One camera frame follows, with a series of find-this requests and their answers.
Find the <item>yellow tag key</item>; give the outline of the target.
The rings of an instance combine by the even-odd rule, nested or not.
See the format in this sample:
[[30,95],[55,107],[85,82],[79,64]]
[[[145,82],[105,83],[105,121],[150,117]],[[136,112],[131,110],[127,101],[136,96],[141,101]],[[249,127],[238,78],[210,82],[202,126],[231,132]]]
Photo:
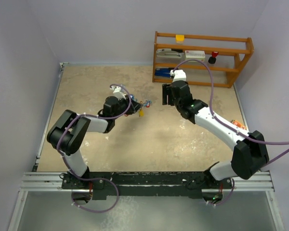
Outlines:
[[140,109],[139,110],[139,117],[143,117],[144,116],[144,111],[143,111],[143,109]]

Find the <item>red tag key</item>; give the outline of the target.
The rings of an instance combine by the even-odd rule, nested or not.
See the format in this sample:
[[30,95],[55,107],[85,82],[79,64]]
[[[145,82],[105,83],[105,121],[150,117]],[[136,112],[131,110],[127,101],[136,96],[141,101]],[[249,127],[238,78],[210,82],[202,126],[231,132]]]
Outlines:
[[146,100],[144,103],[143,103],[143,106],[146,107],[146,108],[149,108],[151,106],[152,102],[150,100]]

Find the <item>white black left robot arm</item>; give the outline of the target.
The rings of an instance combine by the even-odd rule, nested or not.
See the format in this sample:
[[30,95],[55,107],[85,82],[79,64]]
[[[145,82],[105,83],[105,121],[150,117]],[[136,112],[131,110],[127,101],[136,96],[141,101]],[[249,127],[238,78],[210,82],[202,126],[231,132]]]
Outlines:
[[47,134],[47,142],[58,151],[73,176],[72,182],[79,189],[89,185],[89,167],[84,163],[80,146],[89,132],[109,133],[115,120],[138,112],[142,104],[130,96],[109,96],[97,115],[77,114],[65,110]]

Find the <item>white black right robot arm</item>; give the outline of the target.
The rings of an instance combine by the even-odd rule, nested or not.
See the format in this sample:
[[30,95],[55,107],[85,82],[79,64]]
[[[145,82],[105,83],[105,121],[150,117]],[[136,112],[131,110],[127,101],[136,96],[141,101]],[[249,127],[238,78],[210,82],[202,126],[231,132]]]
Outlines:
[[205,102],[193,98],[186,81],[163,84],[162,103],[175,106],[184,119],[211,132],[233,152],[230,161],[218,162],[207,169],[204,181],[209,188],[216,188],[226,178],[238,176],[247,180],[269,162],[264,136],[260,132],[236,127],[211,112]]

